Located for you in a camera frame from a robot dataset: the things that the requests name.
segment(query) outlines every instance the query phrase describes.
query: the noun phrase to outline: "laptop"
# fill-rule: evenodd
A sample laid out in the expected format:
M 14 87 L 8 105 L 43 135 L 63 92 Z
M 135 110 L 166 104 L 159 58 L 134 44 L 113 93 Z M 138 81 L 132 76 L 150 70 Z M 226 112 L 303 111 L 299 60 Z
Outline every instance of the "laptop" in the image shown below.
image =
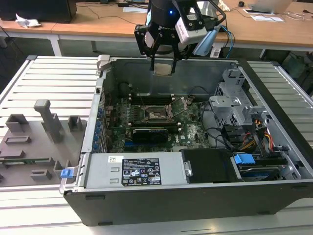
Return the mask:
M 258 0 L 249 6 L 256 12 L 283 14 L 291 2 L 292 0 Z

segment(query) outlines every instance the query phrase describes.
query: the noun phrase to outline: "wooden desk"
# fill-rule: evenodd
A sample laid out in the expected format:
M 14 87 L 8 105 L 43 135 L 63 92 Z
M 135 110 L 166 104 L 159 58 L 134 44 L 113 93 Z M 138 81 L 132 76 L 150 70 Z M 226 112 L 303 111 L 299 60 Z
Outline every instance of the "wooden desk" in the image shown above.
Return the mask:
M 86 5 L 84 3 L 76 5 L 77 13 L 71 23 L 57 23 L 52 29 L 53 34 L 134 38 L 135 25 L 144 24 L 146 21 L 146 13 L 123 12 L 123 7 L 117 5 L 88 7 L 83 7 Z
M 232 9 L 238 6 L 237 0 L 224 0 L 227 6 Z M 302 13 L 306 9 L 313 12 L 312 3 L 292 2 L 288 7 L 288 11 Z M 286 15 L 278 15 L 286 22 L 265 22 L 255 21 L 249 17 L 242 8 L 235 8 L 231 12 L 226 12 L 227 24 L 229 30 L 236 37 L 235 47 L 244 48 L 260 48 L 260 49 L 281 49 L 281 50 L 313 50 L 313 14 L 305 13 L 309 20 L 298 21 L 287 17 Z M 220 49 L 227 37 L 224 33 L 219 33 L 214 47 Z
M 230 9 L 238 4 L 238 0 L 224 2 Z M 61 56 L 60 40 L 91 41 L 93 50 L 96 50 L 95 41 L 135 42 L 134 26 L 143 24 L 146 18 L 145 13 L 123 12 L 123 8 L 117 5 L 94 6 L 85 3 L 77 5 L 77 14 L 71 24 L 43 23 L 42 27 L 29 29 L 19 27 L 15 22 L 0 21 L 0 24 L 12 37 L 49 39 L 55 55 Z M 303 9 L 313 12 L 313 4 L 292 2 L 288 8 L 297 13 L 301 13 Z M 236 10 L 249 16 L 241 8 Z M 235 47 L 313 51 L 313 19 L 296 21 L 282 15 L 285 23 L 262 22 L 246 18 L 236 10 L 226 13 L 228 28 L 236 37 Z M 311 19 L 311 14 L 307 13 L 306 18 Z M 226 34 L 219 33 L 212 54 L 220 50 L 226 41 Z

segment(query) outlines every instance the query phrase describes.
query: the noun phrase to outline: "white paper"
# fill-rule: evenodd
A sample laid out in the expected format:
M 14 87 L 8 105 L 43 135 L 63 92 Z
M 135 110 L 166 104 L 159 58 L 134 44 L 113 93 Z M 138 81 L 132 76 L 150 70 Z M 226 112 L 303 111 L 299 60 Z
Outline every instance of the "white paper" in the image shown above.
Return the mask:
M 284 22 L 283 19 L 273 16 L 251 16 L 255 21 Z
M 38 20 L 28 20 L 28 19 L 24 19 L 23 17 L 20 17 L 18 14 L 15 14 L 15 15 L 16 15 L 15 22 L 18 23 L 19 26 L 21 27 L 28 28 L 28 27 L 41 26 Z
M 138 7 L 123 7 L 124 12 L 136 12 L 136 13 L 147 13 L 148 9 L 138 8 Z

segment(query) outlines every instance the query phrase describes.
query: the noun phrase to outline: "motherboard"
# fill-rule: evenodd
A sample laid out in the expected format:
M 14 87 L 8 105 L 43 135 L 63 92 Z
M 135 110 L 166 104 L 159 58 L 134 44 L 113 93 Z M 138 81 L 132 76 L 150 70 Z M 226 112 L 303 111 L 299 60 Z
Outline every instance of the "motherboard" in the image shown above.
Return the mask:
M 175 97 L 168 104 L 135 103 L 121 98 L 107 108 L 105 123 L 109 151 L 178 152 L 185 148 L 208 148 L 201 124 L 201 102 L 187 104 Z

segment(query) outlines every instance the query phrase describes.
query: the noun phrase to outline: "robotic arm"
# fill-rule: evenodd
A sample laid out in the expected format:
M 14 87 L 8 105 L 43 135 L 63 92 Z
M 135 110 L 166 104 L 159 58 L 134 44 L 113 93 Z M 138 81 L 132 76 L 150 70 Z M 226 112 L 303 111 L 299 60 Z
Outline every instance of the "robotic arm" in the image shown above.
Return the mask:
M 140 53 L 151 58 L 151 71 L 156 54 L 173 52 L 171 73 L 174 73 L 177 61 L 188 59 L 198 42 L 226 19 L 214 0 L 205 1 L 214 7 L 213 12 L 220 12 L 220 20 L 217 16 L 202 14 L 198 1 L 149 0 L 146 24 L 136 25 L 134 34 Z

